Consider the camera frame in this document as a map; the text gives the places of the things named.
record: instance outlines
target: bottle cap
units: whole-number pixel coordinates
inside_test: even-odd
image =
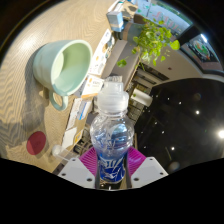
[[[104,113],[119,113],[128,107],[129,95],[124,91],[121,76],[108,77],[98,93],[98,108]]]

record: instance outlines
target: ceiling light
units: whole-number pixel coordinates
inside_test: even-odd
[[[219,132],[219,137],[224,138],[224,131],[223,130]]]

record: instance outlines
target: green plant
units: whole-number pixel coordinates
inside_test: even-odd
[[[146,23],[142,26],[142,31],[139,37],[133,37],[134,42],[137,44],[132,49],[132,54],[140,53],[139,59],[150,63],[153,60],[153,65],[156,66],[157,59],[161,56],[161,61],[164,61],[166,57],[169,57],[169,50],[166,50],[164,55],[161,55],[161,50],[168,44],[173,50],[179,50],[180,43],[178,40],[171,42],[170,38],[172,36],[171,30],[165,27],[161,27],[164,21],[159,21],[159,24],[148,19],[143,19]],[[127,62],[126,59],[122,59],[117,62],[117,66],[124,67]]]

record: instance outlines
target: black surface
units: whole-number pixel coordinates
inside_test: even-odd
[[[135,125],[141,153],[168,173],[223,157],[224,83],[185,79],[153,87],[150,95],[153,102]]]

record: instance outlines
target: light fixture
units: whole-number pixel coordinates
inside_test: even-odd
[[[202,37],[202,39],[204,40],[205,43],[208,42],[207,38],[203,34],[201,34],[201,37]]]
[[[219,132],[219,137],[220,137],[220,138],[224,138],[224,130],[221,130],[221,131]]]

